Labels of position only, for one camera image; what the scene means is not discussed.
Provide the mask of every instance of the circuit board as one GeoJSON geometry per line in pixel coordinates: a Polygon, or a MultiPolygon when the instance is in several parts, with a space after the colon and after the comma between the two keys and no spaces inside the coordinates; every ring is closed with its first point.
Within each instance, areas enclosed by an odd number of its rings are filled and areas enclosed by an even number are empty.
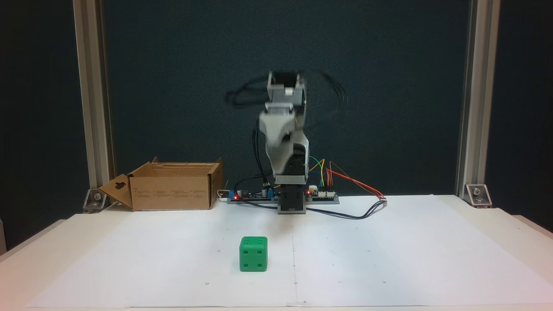
{"type": "MultiPolygon", "coordinates": [[[[235,194],[234,191],[230,191],[228,194],[227,204],[244,204],[244,201],[256,203],[256,204],[276,204],[278,203],[278,198],[280,192],[269,191],[264,193],[249,193],[247,191],[240,191],[242,200],[238,197],[238,194],[235,194]]],[[[305,204],[314,205],[314,204],[340,204],[340,198],[338,194],[334,191],[307,191],[305,193],[305,204]]]]}

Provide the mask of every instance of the aluminum frame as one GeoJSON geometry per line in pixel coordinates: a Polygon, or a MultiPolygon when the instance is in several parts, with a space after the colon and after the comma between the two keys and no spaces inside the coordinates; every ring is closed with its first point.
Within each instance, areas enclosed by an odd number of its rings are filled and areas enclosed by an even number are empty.
{"type": "MultiPolygon", "coordinates": [[[[116,172],[108,102],[102,0],[73,0],[90,188],[116,172]]],[[[472,0],[457,157],[456,194],[486,173],[500,0],[472,0]]]]}
{"type": "Polygon", "coordinates": [[[500,4],[500,0],[471,2],[457,158],[460,198],[465,196],[465,185],[483,184],[486,176],[500,4]]]}
{"type": "Polygon", "coordinates": [[[114,177],[101,0],[73,0],[90,189],[114,177]]]}

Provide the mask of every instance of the table surface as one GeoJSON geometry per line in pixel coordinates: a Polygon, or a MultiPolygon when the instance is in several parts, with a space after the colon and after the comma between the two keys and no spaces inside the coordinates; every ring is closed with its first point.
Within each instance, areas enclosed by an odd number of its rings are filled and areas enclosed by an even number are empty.
{"type": "MultiPolygon", "coordinates": [[[[490,237],[507,252],[553,283],[553,240],[532,229],[501,209],[474,209],[454,195],[437,196],[451,209],[472,223],[482,233],[490,237]]],[[[99,214],[77,214],[44,236],[36,239],[21,250],[0,262],[0,310],[30,310],[26,304],[46,289],[68,267],[98,245],[132,212],[122,206],[113,206],[99,214]]],[[[284,307],[290,311],[294,307],[284,307]]],[[[531,305],[481,305],[449,307],[340,307],[333,309],[366,309],[370,311],[496,311],[496,310],[553,310],[553,304],[531,305]]],[[[185,310],[190,308],[141,308],[141,310],[185,310]]],[[[202,308],[202,311],[215,311],[222,308],[202,308]]],[[[98,310],[98,309],[57,309],[52,310],[98,310]]]]}

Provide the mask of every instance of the red wire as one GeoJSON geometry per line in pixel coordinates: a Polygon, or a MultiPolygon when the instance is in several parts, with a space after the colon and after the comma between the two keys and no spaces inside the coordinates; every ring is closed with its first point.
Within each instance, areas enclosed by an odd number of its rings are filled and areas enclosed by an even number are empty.
{"type": "Polygon", "coordinates": [[[366,185],[366,184],[363,184],[362,182],[360,182],[359,180],[355,180],[353,178],[350,178],[348,176],[345,176],[345,175],[342,175],[340,173],[337,173],[337,172],[334,172],[333,170],[330,170],[330,169],[326,169],[326,175],[328,176],[329,174],[336,174],[338,176],[340,176],[341,178],[344,178],[344,179],[349,179],[351,180],[352,182],[360,185],[360,186],[363,186],[365,188],[367,188],[368,190],[370,190],[374,195],[378,196],[379,198],[384,198],[384,195],[378,191],[377,189],[369,186],[369,185],[366,185]]]}

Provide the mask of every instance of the green cube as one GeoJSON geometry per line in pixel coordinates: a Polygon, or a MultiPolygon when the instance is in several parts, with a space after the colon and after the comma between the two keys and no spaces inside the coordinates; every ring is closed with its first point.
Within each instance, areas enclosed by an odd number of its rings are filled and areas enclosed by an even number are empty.
{"type": "Polygon", "coordinates": [[[267,270],[267,238],[245,236],[240,242],[240,271],[267,270]]]}

